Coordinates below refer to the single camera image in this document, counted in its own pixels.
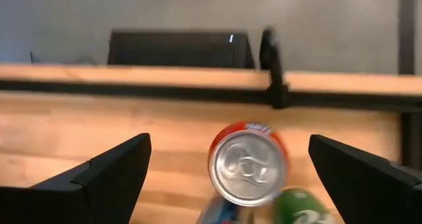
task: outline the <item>green soda can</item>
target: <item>green soda can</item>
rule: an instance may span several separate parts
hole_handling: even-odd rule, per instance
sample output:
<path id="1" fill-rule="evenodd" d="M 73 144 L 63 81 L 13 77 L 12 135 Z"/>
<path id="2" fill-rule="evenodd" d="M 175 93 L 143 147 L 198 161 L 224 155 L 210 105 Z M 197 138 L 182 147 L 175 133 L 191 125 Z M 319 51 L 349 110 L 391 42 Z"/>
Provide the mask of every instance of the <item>green soda can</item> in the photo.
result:
<path id="1" fill-rule="evenodd" d="M 274 200 L 275 224 L 335 224 L 334 217 L 310 192 L 289 188 Z"/>

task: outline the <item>black clamp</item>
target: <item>black clamp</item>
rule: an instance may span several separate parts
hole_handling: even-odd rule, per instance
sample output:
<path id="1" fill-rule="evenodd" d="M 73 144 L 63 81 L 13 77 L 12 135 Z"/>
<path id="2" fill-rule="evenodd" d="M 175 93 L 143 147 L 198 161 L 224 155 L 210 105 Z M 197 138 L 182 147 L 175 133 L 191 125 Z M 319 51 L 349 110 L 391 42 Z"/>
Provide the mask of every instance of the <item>black clamp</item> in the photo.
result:
<path id="1" fill-rule="evenodd" d="M 290 106 L 289 87 L 284 82 L 284 70 L 280 57 L 275 31 L 272 28 L 266 28 L 262 33 L 259 61 L 262 70 L 270 70 L 271 84 L 266 91 L 268 102 L 274 109 Z"/>

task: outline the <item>can lid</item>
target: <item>can lid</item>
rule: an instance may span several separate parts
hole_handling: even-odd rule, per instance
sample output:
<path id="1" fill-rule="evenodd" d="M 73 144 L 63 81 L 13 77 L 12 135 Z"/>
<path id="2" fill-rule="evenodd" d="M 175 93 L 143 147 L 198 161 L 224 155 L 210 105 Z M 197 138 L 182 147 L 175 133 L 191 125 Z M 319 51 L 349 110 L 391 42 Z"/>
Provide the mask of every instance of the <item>can lid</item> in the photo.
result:
<path id="1" fill-rule="evenodd" d="M 261 206 L 280 193 L 286 179 L 286 157 L 268 134 L 242 130 L 226 136 L 210 160 L 211 180 L 234 204 Z"/>

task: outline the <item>aluminum can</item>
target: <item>aluminum can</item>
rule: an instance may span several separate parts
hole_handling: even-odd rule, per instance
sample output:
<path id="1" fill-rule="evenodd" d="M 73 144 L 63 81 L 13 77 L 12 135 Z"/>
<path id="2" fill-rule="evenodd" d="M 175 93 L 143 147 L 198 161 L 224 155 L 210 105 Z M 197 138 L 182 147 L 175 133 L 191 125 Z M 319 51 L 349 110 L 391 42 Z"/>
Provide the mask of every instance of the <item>aluminum can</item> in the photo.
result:
<path id="1" fill-rule="evenodd" d="M 196 224 L 253 224 L 254 216 L 251 208 L 235 205 L 217 195 L 201 212 Z"/>
<path id="2" fill-rule="evenodd" d="M 223 129 L 208 152 L 208 172 L 216 190 L 230 202 L 263 206 L 287 180 L 286 147 L 269 126 L 238 122 Z"/>
<path id="3" fill-rule="evenodd" d="M 334 216 L 310 192 L 302 188 L 283 190 L 273 205 L 275 224 L 335 224 Z"/>

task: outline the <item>wooden surface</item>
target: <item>wooden surface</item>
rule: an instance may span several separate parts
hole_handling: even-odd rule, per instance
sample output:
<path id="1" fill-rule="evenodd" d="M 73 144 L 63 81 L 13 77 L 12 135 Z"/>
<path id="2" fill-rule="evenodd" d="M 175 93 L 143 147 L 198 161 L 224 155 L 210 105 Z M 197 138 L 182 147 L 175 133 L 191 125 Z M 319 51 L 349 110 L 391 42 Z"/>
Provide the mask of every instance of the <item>wooden surface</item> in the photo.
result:
<path id="1" fill-rule="evenodd" d="M 236 121 L 260 121 L 277 130 L 291 156 L 288 185 L 310 190 L 332 210 L 307 154 L 311 134 L 399 157 L 397 116 L 389 113 L 3 92 L 0 185 L 36 184 L 149 132 L 150 168 L 131 223 L 194 223 L 214 191 L 206 171 L 208 146 Z M 258 216 L 267 223 L 268 208 Z"/>
<path id="2" fill-rule="evenodd" d="M 264 89 L 268 72 L 189 67 L 0 65 L 1 79 Z M 293 91 L 422 94 L 422 76 L 286 72 Z"/>

